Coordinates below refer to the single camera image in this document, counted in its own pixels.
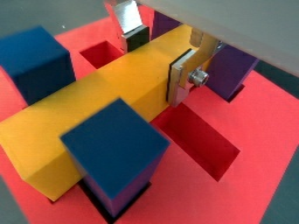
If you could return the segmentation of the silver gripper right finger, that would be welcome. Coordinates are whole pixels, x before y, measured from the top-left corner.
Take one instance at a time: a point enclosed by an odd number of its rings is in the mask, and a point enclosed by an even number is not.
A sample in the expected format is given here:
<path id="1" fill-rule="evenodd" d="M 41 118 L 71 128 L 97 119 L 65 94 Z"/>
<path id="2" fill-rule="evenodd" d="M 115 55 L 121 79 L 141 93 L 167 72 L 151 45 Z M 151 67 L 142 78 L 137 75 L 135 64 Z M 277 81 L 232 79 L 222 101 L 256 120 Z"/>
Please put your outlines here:
<path id="1" fill-rule="evenodd" d="M 191 48 L 170 64 L 166 100 L 177 107 L 190 93 L 190 85 L 199 88 L 206 85 L 210 75 L 203 71 L 205 63 L 226 46 L 222 41 L 199 29 L 191 30 Z"/>

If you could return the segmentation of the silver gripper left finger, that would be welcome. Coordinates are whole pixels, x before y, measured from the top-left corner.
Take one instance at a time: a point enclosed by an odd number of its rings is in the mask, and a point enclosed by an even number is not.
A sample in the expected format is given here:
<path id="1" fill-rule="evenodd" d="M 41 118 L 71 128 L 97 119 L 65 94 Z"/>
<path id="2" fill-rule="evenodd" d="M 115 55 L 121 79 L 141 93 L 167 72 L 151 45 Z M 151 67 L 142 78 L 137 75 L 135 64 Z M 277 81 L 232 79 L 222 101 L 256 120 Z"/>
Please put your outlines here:
<path id="1" fill-rule="evenodd" d="M 105 0 L 117 35 L 126 53 L 150 42 L 150 27 L 145 25 L 135 0 Z"/>

